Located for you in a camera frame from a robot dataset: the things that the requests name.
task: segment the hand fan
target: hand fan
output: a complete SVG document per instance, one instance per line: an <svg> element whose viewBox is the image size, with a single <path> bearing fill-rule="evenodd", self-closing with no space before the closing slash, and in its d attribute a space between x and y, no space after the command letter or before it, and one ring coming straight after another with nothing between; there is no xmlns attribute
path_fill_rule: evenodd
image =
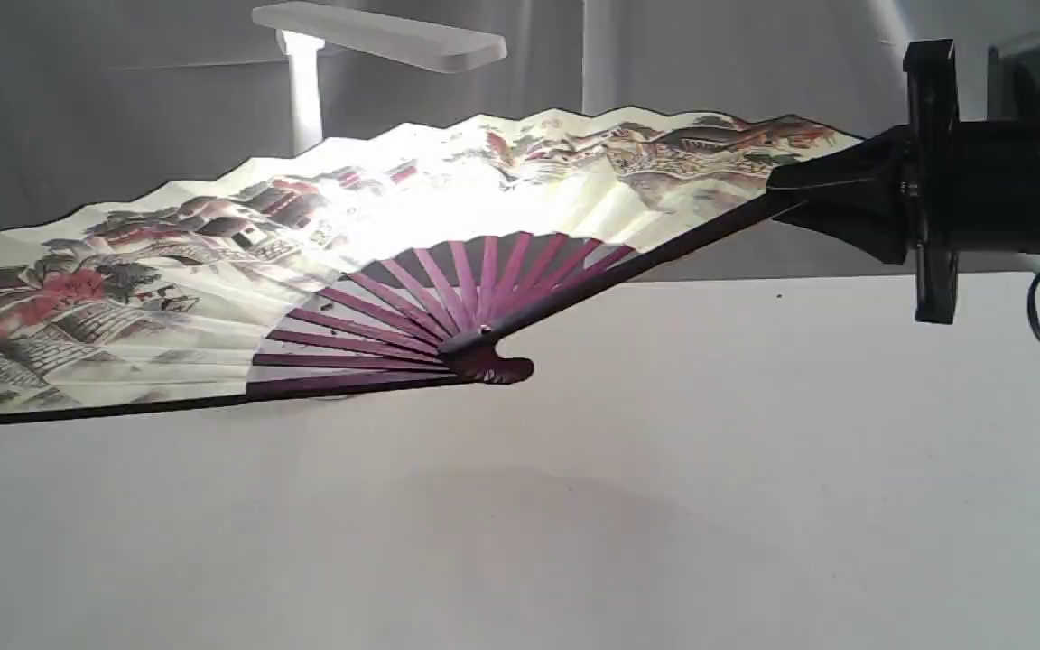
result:
<svg viewBox="0 0 1040 650"><path fill-rule="evenodd" d="M480 115L0 231L0 422L516 383L499 338L772 216L772 168L854 142L794 115Z"/></svg>

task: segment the white wall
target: white wall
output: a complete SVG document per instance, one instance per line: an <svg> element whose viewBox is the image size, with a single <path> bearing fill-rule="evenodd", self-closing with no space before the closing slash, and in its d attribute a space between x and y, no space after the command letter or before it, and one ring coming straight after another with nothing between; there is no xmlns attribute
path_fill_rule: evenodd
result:
<svg viewBox="0 0 1040 650"><path fill-rule="evenodd" d="M0 650L1040 647L1028 281L633 284L519 387L0 427Z"/></svg>

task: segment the folding fan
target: folding fan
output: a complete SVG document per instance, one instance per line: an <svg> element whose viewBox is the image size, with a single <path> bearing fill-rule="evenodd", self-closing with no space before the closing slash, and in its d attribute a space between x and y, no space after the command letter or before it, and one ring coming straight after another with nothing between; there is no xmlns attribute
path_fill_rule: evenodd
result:
<svg viewBox="0 0 1040 650"><path fill-rule="evenodd" d="M773 167L854 142L792 115L480 115L0 231L0 422L519 382L499 338L771 216L739 206Z"/></svg>

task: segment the white desk lamp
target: white desk lamp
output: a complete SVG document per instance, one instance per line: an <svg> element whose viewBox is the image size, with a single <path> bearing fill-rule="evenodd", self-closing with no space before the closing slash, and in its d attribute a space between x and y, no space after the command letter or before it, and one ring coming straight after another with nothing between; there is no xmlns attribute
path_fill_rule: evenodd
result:
<svg viewBox="0 0 1040 650"><path fill-rule="evenodd" d="M508 55L503 36L496 33L326 4L271 4L255 8L252 20L277 30L288 58L296 155L323 139L315 66L327 43L445 74L474 70Z"/></svg>

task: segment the gray backdrop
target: gray backdrop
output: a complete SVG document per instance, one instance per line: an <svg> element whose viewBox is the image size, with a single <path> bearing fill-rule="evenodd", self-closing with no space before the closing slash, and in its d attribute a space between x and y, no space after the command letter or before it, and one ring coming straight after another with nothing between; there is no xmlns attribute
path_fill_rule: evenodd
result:
<svg viewBox="0 0 1040 650"><path fill-rule="evenodd" d="M288 78L261 0L0 3L0 228L127 201L288 153ZM413 120L636 104L764 119L797 112L858 134L904 120L900 55L957 37L962 104L980 116L985 49L1040 29L1036 0L336 0L502 33L506 60L442 77L354 52L321 64L326 132ZM969 268L1016 267L1006 257ZM842 243L764 225L647 279L900 272Z"/></svg>

